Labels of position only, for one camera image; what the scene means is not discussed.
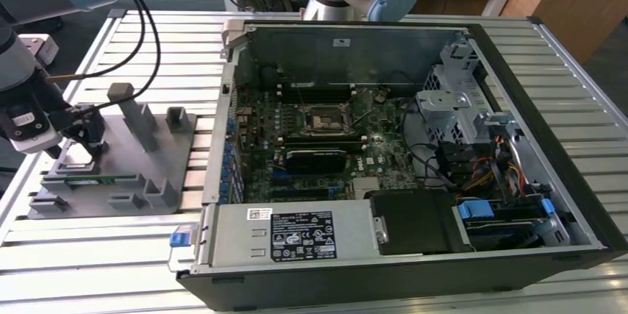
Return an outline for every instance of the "blue latch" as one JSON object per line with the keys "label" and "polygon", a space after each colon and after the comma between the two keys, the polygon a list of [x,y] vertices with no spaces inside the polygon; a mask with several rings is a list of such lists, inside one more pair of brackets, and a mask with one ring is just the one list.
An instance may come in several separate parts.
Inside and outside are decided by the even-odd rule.
{"label": "blue latch", "polygon": [[178,232],[170,235],[170,246],[174,248],[179,248],[182,246],[190,246],[190,233],[188,232]]}
{"label": "blue latch", "polygon": [[543,205],[543,208],[546,209],[546,212],[548,213],[548,215],[551,215],[556,212],[556,208],[554,207],[552,200],[543,199],[542,200],[542,205]]}
{"label": "blue latch", "polygon": [[470,200],[459,205],[460,217],[468,218],[486,218],[495,217],[491,204],[487,200]]}

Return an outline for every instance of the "blue connector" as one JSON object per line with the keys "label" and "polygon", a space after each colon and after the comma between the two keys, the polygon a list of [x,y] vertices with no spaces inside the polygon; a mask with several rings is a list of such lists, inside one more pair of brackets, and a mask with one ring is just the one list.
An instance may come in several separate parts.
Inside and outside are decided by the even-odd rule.
{"label": "blue connector", "polygon": [[228,193],[228,183],[220,183],[220,196],[227,196]]}
{"label": "blue connector", "polygon": [[556,212],[556,208],[554,207],[552,200],[543,199],[542,200],[542,205],[543,205],[543,208],[546,209],[546,212],[548,213],[548,215],[551,215]]}
{"label": "blue connector", "polygon": [[170,246],[172,248],[180,248],[182,246],[190,246],[190,232],[176,232],[170,235]]}
{"label": "blue connector", "polygon": [[460,217],[463,220],[468,218],[495,217],[491,204],[486,200],[470,200],[459,205]]}
{"label": "blue connector", "polygon": [[232,164],[232,155],[231,154],[224,154],[223,155],[223,166],[230,167]]}
{"label": "blue connector", "polygon": [[232,133],[236,128],[236,121],[234,118],[227,119],[227,133]]}

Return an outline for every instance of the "barcode sticker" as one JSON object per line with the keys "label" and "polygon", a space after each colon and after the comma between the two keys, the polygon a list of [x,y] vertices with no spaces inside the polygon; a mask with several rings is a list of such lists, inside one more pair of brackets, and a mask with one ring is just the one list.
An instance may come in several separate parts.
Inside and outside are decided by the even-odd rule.
{"label": "barcode sticker", "polygon": [[248,209],[247,220],[270,220],[274,214],[274,209]]}

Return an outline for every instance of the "motherboard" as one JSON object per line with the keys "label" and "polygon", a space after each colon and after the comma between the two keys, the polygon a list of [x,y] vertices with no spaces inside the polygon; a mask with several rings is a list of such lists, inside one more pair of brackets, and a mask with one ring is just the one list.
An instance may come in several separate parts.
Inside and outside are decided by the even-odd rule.
{"label": "motherboard", "polygon": [[416,188],[400,134],[402,104],[386,87],[239,90],[244,202],[363,199]]}

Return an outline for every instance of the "sticker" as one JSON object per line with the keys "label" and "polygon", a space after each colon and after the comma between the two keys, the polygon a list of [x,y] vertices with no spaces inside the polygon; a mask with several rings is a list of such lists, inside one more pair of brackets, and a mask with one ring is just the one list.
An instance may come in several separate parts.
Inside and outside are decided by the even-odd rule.
{"label": "sticker", "polygon": [[351,47],[351,40],[348,38],[334,38],[335,47]]}
{"label": "sticker", "polygon": [[331,211],[276,213],[271,220],[271,259],[276,263],[336,259]]}
{"label": "sticker", "polygon": [[270,220],[271,215],[274,214],[274,209],[248,209],[247,211],[247,220]]}

